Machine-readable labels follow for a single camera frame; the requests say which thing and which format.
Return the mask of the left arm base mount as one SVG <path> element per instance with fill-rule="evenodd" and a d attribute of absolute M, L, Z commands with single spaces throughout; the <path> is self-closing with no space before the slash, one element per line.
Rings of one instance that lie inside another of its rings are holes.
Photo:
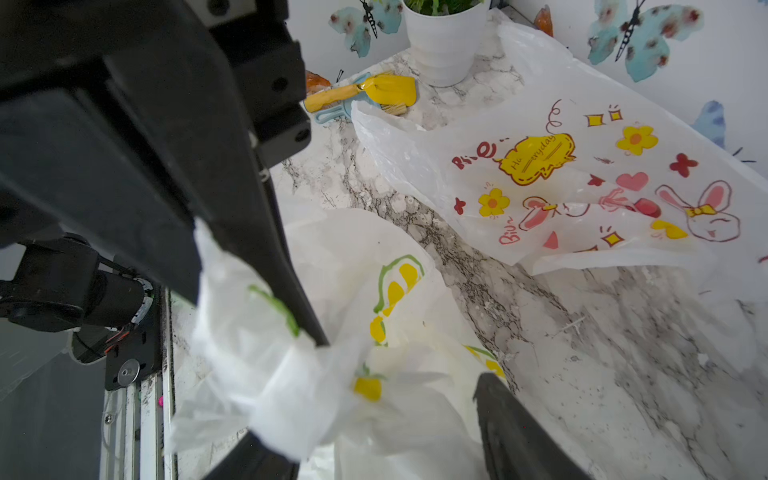
<path fill-rule="evenodd" d="M 149 312 L 130 331 L 88 325 L 74 330 L 70 333 L 70 353 L 84 365 L 103 364 L 104 388 L 108 392 L 138 385 L 162 366 L 164 301 L 163 292 L 157 290 Z"/>

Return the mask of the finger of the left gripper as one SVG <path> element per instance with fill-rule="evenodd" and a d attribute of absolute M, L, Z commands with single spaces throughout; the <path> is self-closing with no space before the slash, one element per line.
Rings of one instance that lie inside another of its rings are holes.
<path fill-rule="evenodd" d="M 329 341 L 291 262 L 272 181 L 238 164 L 198 187 L 200 213 L 218 245 L 258 273 L 320 346 Z"/>

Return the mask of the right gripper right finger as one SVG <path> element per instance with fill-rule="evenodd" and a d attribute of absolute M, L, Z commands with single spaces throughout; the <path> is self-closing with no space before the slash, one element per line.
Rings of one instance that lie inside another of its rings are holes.
<path fill-rule="evenodd" d="M 497 375 L 478 377 L 474 400 L 490 478 L 589 479 Z"/>

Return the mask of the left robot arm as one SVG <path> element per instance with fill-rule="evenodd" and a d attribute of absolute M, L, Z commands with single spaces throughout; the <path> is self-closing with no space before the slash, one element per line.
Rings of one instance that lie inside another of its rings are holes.
<path fill-rule="evenodd" d="M 270 170 L 311 139 L 284 1 L 5 1 L 4 318 L 57 332 L 141 319 L 143 279 L 199 296 L 194 223 L 317 343 Z"/>

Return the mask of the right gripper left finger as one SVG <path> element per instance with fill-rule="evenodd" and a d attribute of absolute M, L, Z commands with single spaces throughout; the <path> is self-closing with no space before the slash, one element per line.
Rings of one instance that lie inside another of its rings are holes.
<path fill-rule="evenodd" d="M 296 480 L 299 464 L 266 447 L 248 431 L 205 480 Z"/>

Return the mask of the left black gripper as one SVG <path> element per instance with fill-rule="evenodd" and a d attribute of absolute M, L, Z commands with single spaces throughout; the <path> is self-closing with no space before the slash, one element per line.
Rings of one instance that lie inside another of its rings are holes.
<path fill-rule="evenodd" d="M 238 164 L 267 179 L 311 138 L 288 16 L 284 1 L 3 2 L 2 187 L 195 299 L 201 181 Z"/>

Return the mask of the white printed plastic bag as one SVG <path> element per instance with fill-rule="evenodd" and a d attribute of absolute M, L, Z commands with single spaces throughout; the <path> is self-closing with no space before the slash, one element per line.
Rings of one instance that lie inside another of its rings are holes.
<path fill-rule="evenodd" d="M 766 299 L 764 178 L 546 35 L 498 35 L 524 72 L 509 100 L 431 131 L 354 109 L 393 187 L 531 274 L 668 265 L 707 300 Z"/>

